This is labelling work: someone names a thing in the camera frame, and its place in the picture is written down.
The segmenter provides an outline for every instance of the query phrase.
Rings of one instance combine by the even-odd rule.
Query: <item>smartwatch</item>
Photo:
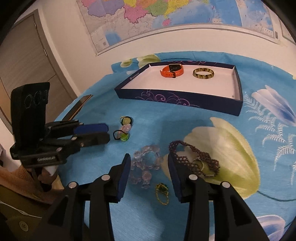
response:
[[[160,74],[167,78],[176,78],[183,73],[184,69],[182,64],[169,64],[160,71]]]

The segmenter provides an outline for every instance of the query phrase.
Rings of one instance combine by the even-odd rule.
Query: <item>watch screen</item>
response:
[[[182,68],[180,64],[169,64],[168,67],[170,68],[170,71],[178,71]]]

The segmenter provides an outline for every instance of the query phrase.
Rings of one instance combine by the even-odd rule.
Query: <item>white cable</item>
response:
[[[23,214],[24,216],[30,216],[30,217],[33,217],[33,218],[42,218],[42,217],[38,217],[38,216],[34,216],[34,215],[30,215],[30,214],[26,213],[25,211],[19,210],[19,209],[13,207],[13,206],[8,205],[8,204],[5,203],[5,202],[2,202],[1,200],[0,200],[0,204],[4,204],[4,205],[6,205],[6,206],[8,206],[8,207],[11,207],[11,208],[13,208],[14,210],[16,210],[16,211],[20,212],[21,214]]]

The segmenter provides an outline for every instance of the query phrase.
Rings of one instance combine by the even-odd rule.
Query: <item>green tulip print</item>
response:
[[[149,54],[143,57],[138,57],[137,61],[139,61],[139,68],[142,68],[146,64],[160,62],[160,58],[155,54]]]
[[[248,141],[229,122],[211,117],[214,127],[200,126],[189,133],[184,141],[203,152],[208,152],[211,158],[219,161],[220,171],[216,177],[208,177],[209,183],[220,184],[228,181],[246,199],[259,189],[260,174],[257,160]],[[186,155],[189,161],[194,159],[194,153],[185,148],[178,155]],[[164,157],[162,169],[170,179],[168,170],[168,155]]]
[[[133,62],[133,60],[131,58],[127,59],[125,61],[122,61],[120,64],[120,67],[127,68],[127,67],[131,66],[132,62]]]

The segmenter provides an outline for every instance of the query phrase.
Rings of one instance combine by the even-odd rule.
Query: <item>blue tablecloth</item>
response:
[[[279,240],[296,215],[295,80],[275,66],[226,53],[173,52],[148,58],[234,64],[244,94],[240,116],[175,104],[119,99],[114,87],[139,68],[139,61],[143,63],[147,59],[132,59],[127,68],[121,67],[129,65],[126,62],[121,66],[117,63],[112,66],[115,73],[106,75],[82,94],[94,96],[76,119],[85,124],[106,123],[112,136],[120,127],[120,117],[131,116],[134,123],[130,139],[122,142],[111,138],[106,145],[82,148],[70,156],[59,168],[63,185],[71,181],[92,182],[111,166],[121,163],[125,153],[132,155],[145,145],[158,144],[161,155],[165,156],[171,141],[185,139],[220,161],[220,179],[227,179],[237,188],[270,240]],[[78,99],[57,120],[61,120]],[[128,183],[121,202],[110,205],[115,240],[183,240],[188,205],[178,202],[171,181],[162,170],[152,175],[150,189]],[[161,205],[155,197],[155,185],[161,182],[169,187],[168,206]],[[89,203],[85,222],[89,223]],[[213,219],[210,231],[214,233]]]

